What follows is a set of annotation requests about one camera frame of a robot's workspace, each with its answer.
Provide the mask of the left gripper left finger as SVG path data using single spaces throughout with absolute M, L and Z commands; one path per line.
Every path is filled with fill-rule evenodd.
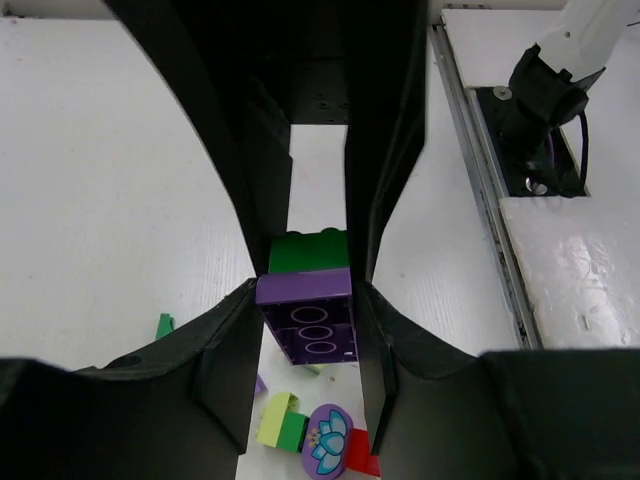
M 256 283 L 102 368 L 1 362 L 5 479 L 232 479 L 261 343 Z

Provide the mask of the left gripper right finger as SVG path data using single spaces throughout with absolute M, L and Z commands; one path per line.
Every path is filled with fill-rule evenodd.
M 635 479 L 635 349 L 464 353 L 354 286 L 372 452 L 385 479 Z

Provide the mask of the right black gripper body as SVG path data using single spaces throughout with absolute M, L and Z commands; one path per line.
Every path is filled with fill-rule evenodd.
M 223 103 L 253 89 L 293 124 L 380 120 L 399 108 L 412 1 L 174 1 Z

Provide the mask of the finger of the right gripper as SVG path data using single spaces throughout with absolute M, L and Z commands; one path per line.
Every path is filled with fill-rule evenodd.
M 355 282 L 372 279 L 382 234 L 425 144 L 427 7 L 350 1 L 343 9 L 345 199 Z
M 291 124 L 242 58 L 219 1 L 110 1 L 179 101 L 234 207 L 257 274 L 289 212 Z

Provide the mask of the small green lego top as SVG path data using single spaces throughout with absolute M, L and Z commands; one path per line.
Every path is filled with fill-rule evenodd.
M 155 339 L 159 340 L 175 330 L 175 319 L 169 313 L 161 313 L 156 327 Z

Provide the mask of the yellow-green lego brick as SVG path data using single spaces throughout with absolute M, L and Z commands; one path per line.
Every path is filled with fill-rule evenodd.
M 308 371 L 313 372 L 314 374 L 319 374 L 324 368 L 324 364 L 307 364 L 304 365 L 304 368 Z

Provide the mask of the pink green printed lego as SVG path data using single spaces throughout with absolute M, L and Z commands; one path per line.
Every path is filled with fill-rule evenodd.
M 288 232 L 271 243 L 256 304 L 294 366 L 358 360 L 347 232 Z

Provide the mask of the purple hollow lego brick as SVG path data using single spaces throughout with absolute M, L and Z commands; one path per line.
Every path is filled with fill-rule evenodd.
M 257 397 L 266 390 L 266 384 L 260 375 L 256 377 L 254 396 Z

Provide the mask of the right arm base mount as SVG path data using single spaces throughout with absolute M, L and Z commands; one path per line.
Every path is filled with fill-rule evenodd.
M 501 198 L 587 197 L 590 131 L 585 114 L 579 115 L 581 148 L 571 150 L 560 127 L 535 129 L 532 141 L 510 138 L 510 112 L 516 106 L 506 86 L 466 90 L 490 173 Z

